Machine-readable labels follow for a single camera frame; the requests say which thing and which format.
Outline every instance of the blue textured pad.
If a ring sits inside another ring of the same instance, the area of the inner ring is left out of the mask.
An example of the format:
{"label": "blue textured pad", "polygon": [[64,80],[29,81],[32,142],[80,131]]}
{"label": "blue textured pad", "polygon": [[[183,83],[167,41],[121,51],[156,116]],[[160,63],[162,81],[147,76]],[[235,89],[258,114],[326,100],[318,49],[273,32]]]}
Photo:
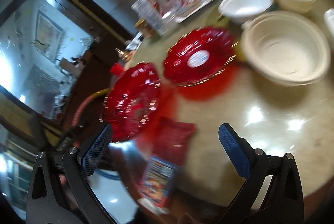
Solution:
{"label": "blue textured pad", "polygon": [[239,176],[248,179],[251,175],[251,163],[224,124],[219,127],[218,137]]}
{"label": "blue textured pad", "polygon": [[110,142],[111,126],[108,124],[95,139],[93,145],[82,159],[81,174],[83,177],[93,175]]}

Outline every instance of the beige tabletop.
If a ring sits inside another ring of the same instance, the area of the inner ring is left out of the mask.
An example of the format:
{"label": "beige tabletop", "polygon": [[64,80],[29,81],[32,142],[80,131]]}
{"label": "beige tabletop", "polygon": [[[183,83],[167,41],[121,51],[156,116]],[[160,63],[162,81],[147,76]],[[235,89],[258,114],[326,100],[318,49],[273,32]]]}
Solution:
{"label": "beige tabletop", "polygon": [[[163,59],[168,49],[195,28],[224,25],[226,20],[216,23],[217,6],[221,1],[215,0],[159,40],[144,40],[131,66],[141,61],[154,63],[162,84],[173,88],[163,76]],[[334,0],[318,0],[306,17],[320,27],[334,47],[323,21],[324,12],[331,7]],[[240,29],[233,25],[228,28],[238,39]],[[234,61],[225,72],[204,84],[173,88],[173,97],[174,119],[197,125],[177,183],[177,188],[195,198],[227,206],[243,184],[243,178],[237,175],[218,140],[218,127],[225,122],[253,148],[261,148],[268,155],[283,156],[291,152],[296,159],[304,197],[316,193],[334,176],[332,67],[325,78],[315,84],[283,87],[257,74],[246,63]],[[147,160],[152,144],[141,144],[138,150]],[[267,176],[254,209],[261,205],[269,182]]]}

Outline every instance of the red scalloped plate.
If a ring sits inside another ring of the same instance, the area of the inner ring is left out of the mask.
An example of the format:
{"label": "red scalloped plate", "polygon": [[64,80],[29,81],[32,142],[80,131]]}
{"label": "red scalloped plate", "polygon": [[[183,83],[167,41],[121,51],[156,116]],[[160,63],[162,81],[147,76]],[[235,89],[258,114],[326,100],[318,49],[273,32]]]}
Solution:
{"label": "red scalloped plate", "polygon": [[158,106],[160,81],[152,63],[128,69],[105,99],[102,120],[113,128],[112,142],[123,142],[145,127]]}
{"label": "red scalloped plate", "polygon": [[228,30],[211,26],[181,37],[164,59],[164,76],[179,86],[193,86],[222,72],[235,57]]}

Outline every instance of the table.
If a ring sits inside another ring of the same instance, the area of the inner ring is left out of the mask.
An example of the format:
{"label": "table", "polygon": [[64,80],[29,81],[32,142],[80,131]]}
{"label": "table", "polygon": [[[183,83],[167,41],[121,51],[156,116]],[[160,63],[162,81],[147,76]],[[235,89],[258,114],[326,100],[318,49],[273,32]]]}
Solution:
{"label": "table", "polygon": [[[163,76],[162,61],[182,35],[206,25],[226,25],[226,20],[216,22],[221,1],[212,2],[159,40],[144,40],[130,63],[155,64],[163,88],[157,117],[197,125],[177,190],[171,197],[170,214],[157,216],[144,211],[160,223],[176,223],[184,212],[203,223],[212,223],[243,184],[218,141],[218,127],[228,122],[253,148],[276,156],[293,153],[307,219],[320,205],[334,176],[333,66],[321,81],[297,87],[275,85],[246,63],[237,61],[219,76],[193,87],[175,87]],[[323,21],[323,13],[331,7],[334,0],[318,0],[306,17],[320,27],[334,47]],[[231,24],[228,28],[238,39],[240,28]],[[133,140],[111,146],[119,174],[135,200],[140,198],[136,184],[152,151],[154,124],[156,121]],[[259,208],[269,182],[267,176],[254,209]]]}

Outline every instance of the white sticker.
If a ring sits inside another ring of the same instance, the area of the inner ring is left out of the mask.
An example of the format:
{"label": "white sticker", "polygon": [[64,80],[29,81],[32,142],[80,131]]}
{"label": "white sticker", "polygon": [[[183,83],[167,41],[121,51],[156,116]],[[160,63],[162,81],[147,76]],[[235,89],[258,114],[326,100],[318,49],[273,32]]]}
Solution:
{"label": "white sticker", "polygon": [[203,65],[206,61],[208,61],[209,56],[210,54],[207,50],[200,50],[194,53],[192,56],[190,56],[187,65],[190,68],[196,68],[200,65]]}

